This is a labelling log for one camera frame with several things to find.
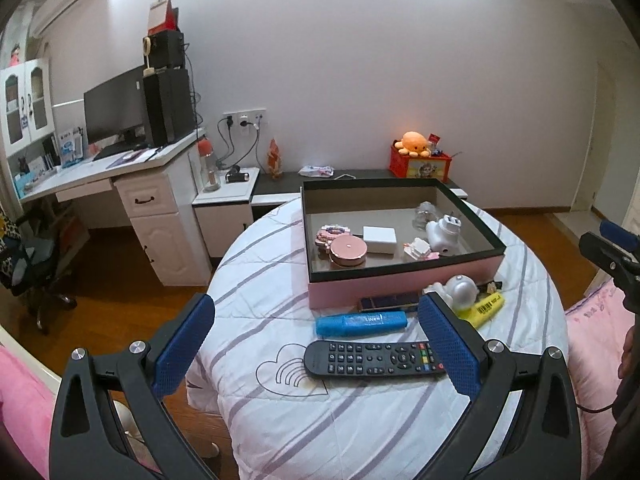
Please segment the yellow highlighter marker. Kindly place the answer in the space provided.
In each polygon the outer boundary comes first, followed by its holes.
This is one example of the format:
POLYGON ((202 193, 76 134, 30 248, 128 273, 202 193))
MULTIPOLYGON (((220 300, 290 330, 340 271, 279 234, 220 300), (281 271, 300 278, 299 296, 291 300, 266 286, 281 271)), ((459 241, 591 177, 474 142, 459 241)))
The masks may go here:
POLYGON ((470 323, 476 330, 488 323, 503 307, 504 298, 500 292, 477 301, 469 309, 457 313, 460 320, 470 323))

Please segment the white silver toy camera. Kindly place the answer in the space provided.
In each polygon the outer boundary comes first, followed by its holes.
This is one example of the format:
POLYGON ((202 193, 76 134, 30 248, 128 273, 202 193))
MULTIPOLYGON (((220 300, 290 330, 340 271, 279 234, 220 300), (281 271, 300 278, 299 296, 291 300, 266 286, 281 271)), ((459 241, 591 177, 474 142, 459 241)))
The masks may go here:
POLYGON ((450 278, 445 284, 434 282, 425 287, 422 292, 424 294, 436 292, 451 310, 459 313, 474 306, 480 290, 472 278, 459 274, 450 278))

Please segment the blue highlighter marker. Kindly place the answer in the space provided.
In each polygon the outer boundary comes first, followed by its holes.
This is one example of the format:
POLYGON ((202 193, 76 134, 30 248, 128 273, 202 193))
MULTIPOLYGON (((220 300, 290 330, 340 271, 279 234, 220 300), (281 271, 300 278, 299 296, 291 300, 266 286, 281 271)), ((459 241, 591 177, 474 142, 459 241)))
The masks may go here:
POLYGON ((398 332, 408 325, 404 312, 354 313, 322 316, 316 319, 320 337, 363 337, 398 332))

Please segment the red storage crate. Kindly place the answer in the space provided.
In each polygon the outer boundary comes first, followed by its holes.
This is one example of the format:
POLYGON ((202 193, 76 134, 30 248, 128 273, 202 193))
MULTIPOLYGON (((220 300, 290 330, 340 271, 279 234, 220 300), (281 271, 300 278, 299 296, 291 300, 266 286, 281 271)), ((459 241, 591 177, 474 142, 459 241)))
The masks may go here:
POLYGON ((436 179, 446 183, 452 157, 441 154, 431 157, 410 157, 400 154, 398 149, 390 148, 390 164, 388 170, 396 178, 436 179))

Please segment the dark blue small box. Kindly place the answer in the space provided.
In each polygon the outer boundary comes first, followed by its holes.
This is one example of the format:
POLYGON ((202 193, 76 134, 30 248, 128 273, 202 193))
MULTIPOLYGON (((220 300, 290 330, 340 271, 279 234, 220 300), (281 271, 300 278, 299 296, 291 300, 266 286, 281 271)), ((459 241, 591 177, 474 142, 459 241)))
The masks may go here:
POLYGON ((358 301, 360 312, 405 311, 414 312, 418 308, 418 292, 361 298, 358 301))

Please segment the orange octopus plush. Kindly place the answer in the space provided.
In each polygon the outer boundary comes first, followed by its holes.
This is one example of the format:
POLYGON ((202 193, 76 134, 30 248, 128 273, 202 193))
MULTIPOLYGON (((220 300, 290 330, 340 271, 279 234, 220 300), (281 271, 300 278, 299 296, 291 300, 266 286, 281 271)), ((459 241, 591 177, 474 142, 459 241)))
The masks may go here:
POLYGON ((407 131, 394 143, 394 148, 401 155, 410 157, 428 157, 431 155, 427 138, 416 131, 407 131))

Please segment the rose gold round compact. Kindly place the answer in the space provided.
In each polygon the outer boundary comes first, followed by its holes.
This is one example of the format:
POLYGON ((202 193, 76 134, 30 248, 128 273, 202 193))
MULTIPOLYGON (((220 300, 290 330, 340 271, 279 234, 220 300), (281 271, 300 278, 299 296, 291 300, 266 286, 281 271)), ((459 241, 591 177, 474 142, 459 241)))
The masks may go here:
POLYGON ((366 260, 368 246, 364 240, 352 234, 341 234, 330 244, 331 261, 338 266, 359 266, 366 260))

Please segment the pink brick donut model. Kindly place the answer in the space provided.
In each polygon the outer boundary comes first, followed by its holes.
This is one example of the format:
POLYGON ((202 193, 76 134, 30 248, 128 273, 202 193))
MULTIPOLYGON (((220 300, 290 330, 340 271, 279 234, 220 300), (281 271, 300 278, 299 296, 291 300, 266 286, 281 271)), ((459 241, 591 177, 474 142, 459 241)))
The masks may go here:
POLYGON ((341 226, 340 224, 326 224, 318 229, 316 237, 314 238, 314 244, 319 249, 319 252, 327 254, 332 242, 338 236, 350 234, 351 232, 352 231, 348 226, 341 226))

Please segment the crumpled tissue pack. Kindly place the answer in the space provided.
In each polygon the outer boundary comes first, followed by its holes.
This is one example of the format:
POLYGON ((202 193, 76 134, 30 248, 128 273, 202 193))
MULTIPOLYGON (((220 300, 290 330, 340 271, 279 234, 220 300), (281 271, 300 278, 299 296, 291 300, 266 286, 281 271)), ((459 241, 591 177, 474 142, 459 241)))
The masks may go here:
POLYGON ((306 165, 298 170, 298 174, 304 178, 332 178, 334 168, 332 166, 306 165))

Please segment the white glass door cabinet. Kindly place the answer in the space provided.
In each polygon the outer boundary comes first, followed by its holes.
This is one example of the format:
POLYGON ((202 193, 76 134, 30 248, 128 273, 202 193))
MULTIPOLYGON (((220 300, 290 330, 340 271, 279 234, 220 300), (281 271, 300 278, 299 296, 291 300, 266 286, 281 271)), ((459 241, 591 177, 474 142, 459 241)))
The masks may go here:
POLYGON ((49 62, 36 58, 1 71, 1 133, 13 156, 55 130, 49 62))

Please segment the black computer monitor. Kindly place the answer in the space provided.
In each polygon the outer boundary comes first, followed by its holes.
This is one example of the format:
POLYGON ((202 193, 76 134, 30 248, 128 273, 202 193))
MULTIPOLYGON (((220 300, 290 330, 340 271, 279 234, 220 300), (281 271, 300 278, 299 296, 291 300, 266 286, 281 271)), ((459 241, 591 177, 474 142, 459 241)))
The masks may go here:
POLYGON ((137 142, 144 125, 143 67, 127 70, 84 93, 87 139, 90 144, 117 136, 137 142))

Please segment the orange figurine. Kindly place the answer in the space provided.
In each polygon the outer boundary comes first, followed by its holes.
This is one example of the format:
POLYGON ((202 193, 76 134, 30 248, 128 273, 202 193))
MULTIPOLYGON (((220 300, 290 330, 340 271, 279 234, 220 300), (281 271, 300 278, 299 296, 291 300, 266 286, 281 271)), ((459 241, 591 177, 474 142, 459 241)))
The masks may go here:
POLYGON ((282 176, 282 160, 279 145, 274 139, 269 143, 267 162, 270 177, 272 177, 273 180, 279 179, 282 176))

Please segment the black computer tower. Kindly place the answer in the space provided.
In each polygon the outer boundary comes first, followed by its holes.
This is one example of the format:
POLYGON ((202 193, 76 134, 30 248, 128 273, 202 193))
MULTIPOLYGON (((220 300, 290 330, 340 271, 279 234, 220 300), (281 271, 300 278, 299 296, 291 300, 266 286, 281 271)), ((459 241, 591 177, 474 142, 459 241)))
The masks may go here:
POLYGON ((142 79, 145 136, 151 148, 173 144, 196 129, 189 73, 163 70, 142 79))

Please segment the black speaker box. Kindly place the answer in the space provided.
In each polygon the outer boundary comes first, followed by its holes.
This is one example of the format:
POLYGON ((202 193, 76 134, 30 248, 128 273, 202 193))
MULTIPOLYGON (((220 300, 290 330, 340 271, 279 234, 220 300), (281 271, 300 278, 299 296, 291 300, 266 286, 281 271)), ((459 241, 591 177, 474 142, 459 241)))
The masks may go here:
POLYGON ((149 36, 149 61, 153 68, 183 68, 186 62, 184 55, 183 33, 178 30, 162 30, 149 36))

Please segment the red white paper box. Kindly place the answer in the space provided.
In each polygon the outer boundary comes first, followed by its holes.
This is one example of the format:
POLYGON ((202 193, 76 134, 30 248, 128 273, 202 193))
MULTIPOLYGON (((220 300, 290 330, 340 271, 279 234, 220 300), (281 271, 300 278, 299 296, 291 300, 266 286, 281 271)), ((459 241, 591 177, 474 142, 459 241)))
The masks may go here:
POLYGON ((148 35, 153 36, 164 30, 177 30, 178 18, 171 0, 155 0, 150 4, 148 35))

